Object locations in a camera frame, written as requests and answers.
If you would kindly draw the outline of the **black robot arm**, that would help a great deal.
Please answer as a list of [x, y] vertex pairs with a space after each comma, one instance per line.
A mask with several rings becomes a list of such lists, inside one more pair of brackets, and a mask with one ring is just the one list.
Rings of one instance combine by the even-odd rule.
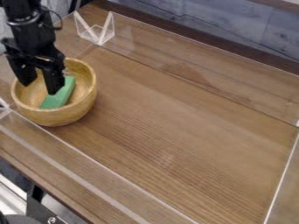
[[0, 0], [0, 7], [14, 34], [2, 39], [14, 74], [27, 87], [40, 69], [48, 94], [55, 95], [66, 83], [66, 56], [55, 46], [55, 32], [62, 28], [52, 24], [52, 11], [42, 5], [42, 0]]

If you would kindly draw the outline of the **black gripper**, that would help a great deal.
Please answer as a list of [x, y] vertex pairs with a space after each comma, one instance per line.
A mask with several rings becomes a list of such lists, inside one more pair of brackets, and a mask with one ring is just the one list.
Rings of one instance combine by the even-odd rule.
[[50, 12], [14, 12], [6, 15], [14, 36], [3, 38], [2, 43], [15, 76], [27, 87], [38, 78], [35, 68], [42, 68], [48, 94], [55, 95], [66, 84], [66, 56], [55, 46], [55, 32], [62, 28], [52, 24]]

